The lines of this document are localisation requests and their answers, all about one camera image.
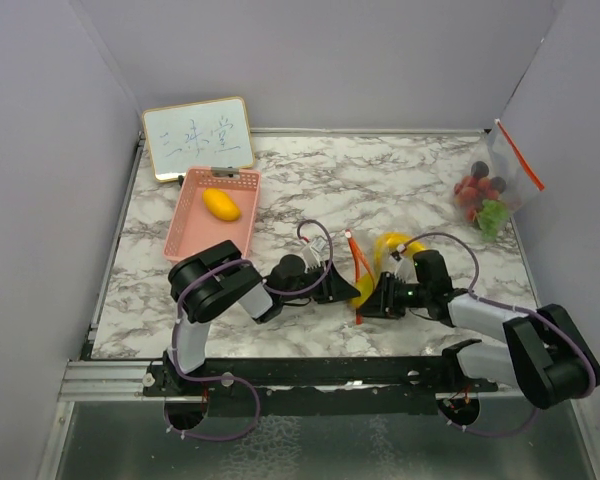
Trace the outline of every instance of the white wall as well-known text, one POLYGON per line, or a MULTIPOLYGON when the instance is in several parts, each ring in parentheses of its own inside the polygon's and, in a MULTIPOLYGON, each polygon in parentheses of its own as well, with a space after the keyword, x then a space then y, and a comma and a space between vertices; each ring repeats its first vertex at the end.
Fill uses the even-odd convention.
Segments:
POLYGON ((547 185, 516 215, 540 298, 600 361, 600 0, 567 0, 503 122, 547 185))
POLYGON ((242 95, 255 127, 486 128, 559 0, 72 0, 142 109, 242 95))
POLYGON ((0 1, 0 480, 37 471, 137 131, 66 1, 0 1))

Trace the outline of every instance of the yellow mango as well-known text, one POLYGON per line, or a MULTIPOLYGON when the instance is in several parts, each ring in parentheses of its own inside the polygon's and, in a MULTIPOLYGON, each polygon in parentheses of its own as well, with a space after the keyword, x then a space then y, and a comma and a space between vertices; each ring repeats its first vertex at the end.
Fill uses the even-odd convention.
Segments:
POLYGON ((235 222, 241 212, 231 197, 217 188, 207 188, 202 192, 202 201, 214 217, 225 222, 235 222))

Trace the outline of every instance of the marble table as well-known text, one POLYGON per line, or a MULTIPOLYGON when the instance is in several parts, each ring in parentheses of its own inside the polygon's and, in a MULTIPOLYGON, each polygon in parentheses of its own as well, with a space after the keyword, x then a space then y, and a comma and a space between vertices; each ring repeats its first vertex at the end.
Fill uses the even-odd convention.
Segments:
MULTIPOLYGON (((445 231, 475 249, 481 276, 476 290, 490 298, 535 306, 511 227, 485 243, 463 224, 450 198, 454 182, 480 136, 270 137, 254 138, 262 190, 249 258, 263 274, 282 255, 299 251, 296 224, 322 222, 334 236, 335 265, 353 279, 344 238, 351 228, 370 253, 385 231, 419 234, 445 231)), ((162 355, 169 343, 175 305, 169 296, 170 264, 162 256, 177 201, 177 183, 153 178, 145 151, 138 168, 92 358, 138 359, 162 355)), ((311 234, 313 227, 307 227, 311 234)), ((444 255, 456 286, 466 286, 472 263, 446 239, 425 242, 444 255)), ((452 329, 408 314, 400 320, 365 319, 344 304, 287 308, 256 325, 238 306, 216 319, 208 357, 342 357, 436 355, 475 332, 452 329)))

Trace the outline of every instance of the pink plastic basket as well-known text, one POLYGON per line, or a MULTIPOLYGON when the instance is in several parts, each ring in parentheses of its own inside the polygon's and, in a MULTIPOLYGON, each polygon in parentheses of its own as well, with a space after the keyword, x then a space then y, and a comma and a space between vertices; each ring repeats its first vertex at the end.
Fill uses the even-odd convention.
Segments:
POLYGON ((164 256, 177 263, 225 240, 231 240, 246 257, 253 233, 260 195, 260 172, 253 170, 190 168, 182 184, 176 211, 171 220, 164 256), (214 217, 204 202, 202 192, 218 188, 226 192, 240 208, 235 222, 214 217))

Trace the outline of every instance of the screw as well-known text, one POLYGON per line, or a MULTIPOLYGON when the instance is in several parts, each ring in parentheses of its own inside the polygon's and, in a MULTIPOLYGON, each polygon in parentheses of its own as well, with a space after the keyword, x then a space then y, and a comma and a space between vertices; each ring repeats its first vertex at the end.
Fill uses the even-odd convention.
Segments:
POLYGON ((142 386, 144 387, 152 387, 156 383, 156 379, 150 373, 146 373, 144 377, 142 377, 142 386))
POLYGON ((222 377, 224 378, 220 380, 220 383, 223 387, 230 387, 233 385, 233 374, 231 372, 224 372, 222 377))
POLYGON ((409 383, 411 383, 411 385, 417 385, 420 383, 420 380, 418 380, 419 376, 420 373, 416 370, 409 370, 409 372, 407 373, 408 378, 413 378, 413 380, 409 380, 409 383))

